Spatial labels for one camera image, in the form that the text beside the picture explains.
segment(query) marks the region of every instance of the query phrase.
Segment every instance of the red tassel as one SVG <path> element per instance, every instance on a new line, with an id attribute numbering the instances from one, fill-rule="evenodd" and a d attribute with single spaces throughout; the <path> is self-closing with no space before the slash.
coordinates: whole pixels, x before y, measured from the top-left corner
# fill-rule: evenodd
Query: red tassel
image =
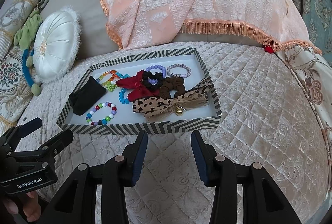
<path id="1" fill-rule="evenodd" d="M 268 53 L 274 53 L 274 49 L 271 47 L 265 47 L 264 50 Z"/>

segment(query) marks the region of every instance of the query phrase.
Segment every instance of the scrunchie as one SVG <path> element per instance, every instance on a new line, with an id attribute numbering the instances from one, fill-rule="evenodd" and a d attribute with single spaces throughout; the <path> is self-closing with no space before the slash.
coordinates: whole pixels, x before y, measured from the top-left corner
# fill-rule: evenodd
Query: scrunchie
<path id="1" fill-rule="evenodd" d="M 176 90 L 177 92 L 174 94 L 174 97 L 178 97 L 183 95 L 186 92 L 185 86 L 183 85 L 185 79 L 182 77 L 170 77 L 165 78 L 163 85 L 160 87 L 159 96 L 162 99 L 170 99 L 171 94 L 170 91 Z"/>
<path id="2" fill-rule="evenodd" d="M 149 81 L 148 78 L 151 80 L 157 80 L 157 84 L 152 85 Z M 156 74 L 152 74 L 150 71 L 144 71 L 142 75 L 142 84 L 149 90 L 149 91 L 155 91 L 159 89 L 164 82 L 165 78 L 163 77 L 163 73 L 158 72 Z"/>
<path id="3" fill-rule="evenodd" d="M 150 96 L 157 96 L 159 90 L 150 91 L 142 84 L 142 75 L 144 70 L 137 72 L 137 74 L 130 78 L 120 79 L 115 84 L 118 87 L 126 89 L 134 89 L 131 93 L 128 94 L 128 100 L 133 102 L 136 99 Z"/>

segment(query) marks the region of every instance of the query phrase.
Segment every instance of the gray cushion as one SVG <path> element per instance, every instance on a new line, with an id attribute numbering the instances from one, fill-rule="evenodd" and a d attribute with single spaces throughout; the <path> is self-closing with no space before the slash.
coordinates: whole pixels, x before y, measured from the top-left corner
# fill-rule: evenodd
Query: gray cushion
<path id="1" fill-rule="evenodd" d="M 54 11 L 69 5 L 80 15 L 82 34 L 78 59 L 118 50 L 117 44 L 106 33 L 107 18 L 99 0 L 49 0 L 41 16 L 44 20 Z"/>

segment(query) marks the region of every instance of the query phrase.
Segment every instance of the finger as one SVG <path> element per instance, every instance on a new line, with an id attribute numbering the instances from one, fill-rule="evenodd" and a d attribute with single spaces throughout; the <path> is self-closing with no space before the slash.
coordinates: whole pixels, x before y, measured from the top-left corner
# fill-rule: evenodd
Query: finger
<path id="1" fill-rule="evenodd" d="M 23 204 L 23 212 L 27 217 L 32 216 L 39 208 L 38 195 L 33 198 L 27 198 Z"/>
<path id="2" fill-rule="evenodd" d="M 40 205 L 38 205 L 37 211 L 34 212 L 30 217 L 27 217 L 27 221 L 28 222 L 37 221 L 40 218 L 41 213 L 42 213 L 42 208 L 40 207 Z"/>
<path id="3" fill-rule="evenodd" d="M 30 197 L 30 198 L 34 198 L 34 196 L 37 194 L 36 191 L 32 191 L 32 192 L 28 192 L 27 195 Z"/>
<path id="4" fill-rule="evenodd" d="M 3 199 L 2 200 L 4 206 L 6 207 L 8 213 L 16 215 L 19 213 L 19 208 L 17 207 L 17 205 L 12 201 L 12 200 L 8 200 L 8 199 Z"/>

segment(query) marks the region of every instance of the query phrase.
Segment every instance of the brown scrunchie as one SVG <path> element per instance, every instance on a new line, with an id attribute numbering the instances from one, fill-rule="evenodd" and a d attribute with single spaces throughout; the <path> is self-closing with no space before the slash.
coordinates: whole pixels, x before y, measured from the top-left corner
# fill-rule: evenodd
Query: brown scrunchie
<path id="1" fill-rule="evenodd" d="M 171 90 L 176 90 L 174 97 L 178 97 L 180 95 L 183 95 L 186 92 L 185 86 L 183 85 L 185 82 L 185 79 L 180 77 L 167 77 L 164 80 L 163 85 L 160 87 L 159 90 L 159 96 L 162 99 L 170 99 L 171 94 L 169 93 Z"/>

